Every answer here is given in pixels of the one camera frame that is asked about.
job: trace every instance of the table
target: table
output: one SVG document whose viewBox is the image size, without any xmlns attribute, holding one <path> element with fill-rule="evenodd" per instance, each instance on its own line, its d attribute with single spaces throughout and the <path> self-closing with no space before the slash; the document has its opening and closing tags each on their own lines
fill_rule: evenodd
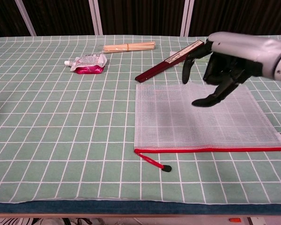
<svg viewBox="0 0 281 225">
<path fill-rule="evenodd" d="M 281 40 L 281 36 L 272 38 Z M 170 51 L 178 51 L 197 39 L 206 40 L 206 37 L 0 38 L 0 213 L 281 215 L 281 204 L 274 204 L 281 203 L 281 190 L 277 191 L 278 198 L 268 197 L 273 204 L 267 204 L 267 200 L 262 205 L 251 204 L 254 202 L 249 199 L 246 204 L 238 202 L 239 205 L 229 199 L 229 195 L 225 202 L 213 197 L 209 200 L 204 193 L 196 200 L 186 200 L 188 195 L 183 195 L 180 202 L 194 201 L 184 204 L 174 202 L 177 199 L 169 197 L 169 189 L 163 189 L 171 187 L 168 184 L 182 187 L 183 174 L 165 177 L 158 172 L 159 180 L 153 183 L 160 186 L 161 192 L 151 196 L 151 181 L 147 181 L 148 192 L 137 189 L 139 184 L 146 186 L 144 180 L 139 180 L 148 175 L 139 176 L 139 167 L 126 167 L 128 172 L 125 172 L 125 164 L 148 166 L 133 153 L 134 77 L 167 58 Z M 100 75 L 76 75 L 63 65 L 63 61 L 76 56 L 100 52 L 104 44 L 145 41 L 156 41 L 156 49 L 108 55 L 108 65 Z M 192 82 L 203 84 L 206 65 L 204 61 L 196 62 Z M 181 71 L 181 67 L 170 68 L 146 83 L 179 84 Z M 246 85 L 281 132 L 280 84 L 252 78 Z M 92 144 L 96 146 L 92 148 L 95 151 L 89 151 Z M 227 157 L 218 154 L 210 159 L 210 156 L 205 154 L 195 159 L 179 156 L 179 159 L 214 162 Z M 281 162 L 281 153 L 265 154 L 265 159 L 256 154 L 249 156 L 248 161 Z M 229 157 L 231 162 L 244 160 L 237 155 Z M 162 160 L 177 162 L 177 158 L 165 156 Z M 90 162 L 99 166 L 88 168 Z M 99 172 L 96 176 L 85 173 L 90 169 Z M 278 180 L 274 184 L 281 185 L 281 175 L 276 176 Z M 79 201 L 69 203 L 64 199 Z"/>
</svg>

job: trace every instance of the robotic hand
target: robotic hand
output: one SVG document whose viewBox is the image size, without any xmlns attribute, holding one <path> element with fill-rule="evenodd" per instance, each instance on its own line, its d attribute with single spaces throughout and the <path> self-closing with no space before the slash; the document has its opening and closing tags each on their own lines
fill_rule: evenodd
<svg viewBox="0 0 281 225">
<path fill-rule="evenodd" d="M 194 106 L 210 107 L 219 103 L 251 76 L 281 81 L 281 41 L 217 32 L 211 34 L 204 45 L 187 55 L 182 71 L 184 84 L 189 80 L 195 59 L 208 54 L 211 56 L 203 80 L 218 86 L 213 94 L 193 101 Z"/>
</svg>

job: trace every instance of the mesh zipper pouch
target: mesh zipper pouch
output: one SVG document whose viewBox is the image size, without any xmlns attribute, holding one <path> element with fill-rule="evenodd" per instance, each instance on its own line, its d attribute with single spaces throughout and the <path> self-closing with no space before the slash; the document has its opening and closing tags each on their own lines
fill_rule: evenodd
<svg viewBox="0 0 281 225">
<path fill-rule="evenodd" d="M 137 85 L 134 152 L 169 172 L 144 153 L 281 151 L 278 133 L 246 86 L 208 107 L 192 101 L 213 93 L 215 86 Z"/>
</svg>

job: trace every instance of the dark curtain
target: dark curtain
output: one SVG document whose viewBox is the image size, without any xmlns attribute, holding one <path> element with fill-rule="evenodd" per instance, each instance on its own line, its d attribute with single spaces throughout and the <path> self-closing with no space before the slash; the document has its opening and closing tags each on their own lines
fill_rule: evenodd
<svg viewBox="0 0 281 225">
<path fill-rule="evenodd" d="M 189 36 L 281 34 L 281 0 L 195 0 Z"/>
<path fill-rule="evenodd" d="M 99 0 L 103 33 L 179 36 L 184 0 Z"/>
<path fill-rule="evenodd" d="M 23 0 L 38 36 L 94 35 L 88 0 Z"/>
<path fill-rule="evenodd" d="M 0 37 L 30 36 L 14 0 L 0 0 Z"/>
</svg>

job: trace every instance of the red trim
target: red trim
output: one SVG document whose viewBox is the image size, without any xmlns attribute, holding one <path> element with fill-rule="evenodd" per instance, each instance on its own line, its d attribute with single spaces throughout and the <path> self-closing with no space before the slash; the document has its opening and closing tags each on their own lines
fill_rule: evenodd
<svg viewBox="0 0 281 225">
<path fill-rule="evenodd" d="M 142 155 L 142 153 L 194 153 L 194 152 L 248 152 L 248 151 L 281 151 L 281 147 L 257 147 L 257 148 L 214 148 L 205 147 L 201 149 L 160 149 L 160 150 L 150 150 L 150 149 L 134 149 L 134 152 L 148 163 L 157 166 L 161 169 L 164 166 L 148 156 Z"/>
</svg>

